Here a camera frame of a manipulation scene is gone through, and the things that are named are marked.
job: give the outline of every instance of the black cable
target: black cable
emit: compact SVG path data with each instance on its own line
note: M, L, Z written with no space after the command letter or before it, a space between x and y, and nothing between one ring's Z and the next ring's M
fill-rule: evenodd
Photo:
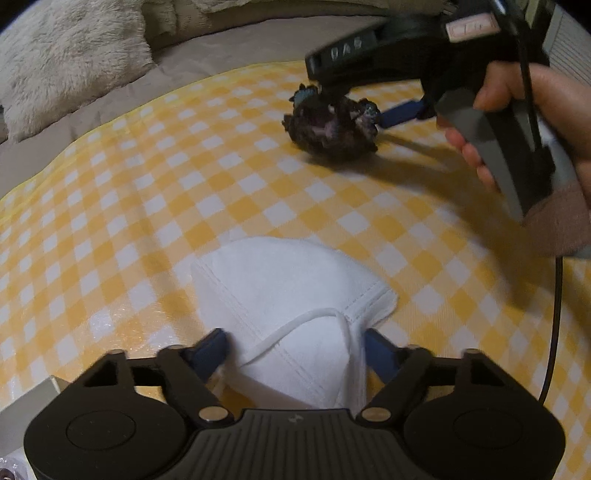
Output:
M531 133L534 140L534 150L539 151L543 148L540 127L538 125L538 115L535 111L534 91L531 84L530 62L528 60L527 44L524 39L524 33L519 29L519 23L515 23L517 31L517 49L519 53L519 66L523 79L523 90L527 114L530 119ZM544 404L548 397L552 375L556 365L556 354L558 352L558 335L560 333L560 313L562 310L562 277L563 277L563 259L556 258L556 268L554 272L554 314L552 318L552 334L550 336L550 351L548 352L548 364L546 366L546 375L544 384L540 392L539 401Z
M556 353L558 352L558 334L560 333L560 312L562 308L562 257L556 258L556 271L554 280L554 316L552 318L552 335L550 337L550 352L548 354L548 365L544 385L540 392L539 401L543 404L548 397L554 366L556 364Z
M531 133L534 137L534 150L537 151L543 148L542 137L540 135L540 127L538 126L538 115L535 111L534 91L531 86L530 62L527 56L527 45L521 34L517 35L517 49L519 51L519 66L521 67L521 76L523 78L527 115L530 119Z

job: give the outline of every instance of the bed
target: bed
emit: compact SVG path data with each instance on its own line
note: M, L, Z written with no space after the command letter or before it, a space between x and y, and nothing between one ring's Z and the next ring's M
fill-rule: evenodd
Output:
M201 338L191 258L252 235L345 251L400 295L381 330L394 342L452 356L482 348L537 393L553 265L434 122L402 127L374 162L343 170L311 163L282 131L306 53L391 6L408 5L247 2L199 17L198 34L194 20L146 17L145 73L0 144L0 406L48 374L72 380L107 349L150 355ZM421 90L358 93L391 106ZM589 280L585 262L567 261L548 400L568 438L560 480L591 472Z

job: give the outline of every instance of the label sticker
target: label sticker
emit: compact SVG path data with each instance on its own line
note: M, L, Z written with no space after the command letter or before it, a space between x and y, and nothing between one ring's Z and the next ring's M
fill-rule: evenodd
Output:
M473 38L494 35L501 31L493 14L479 14L454 20L446 25L447 36L452 43L472 40Z

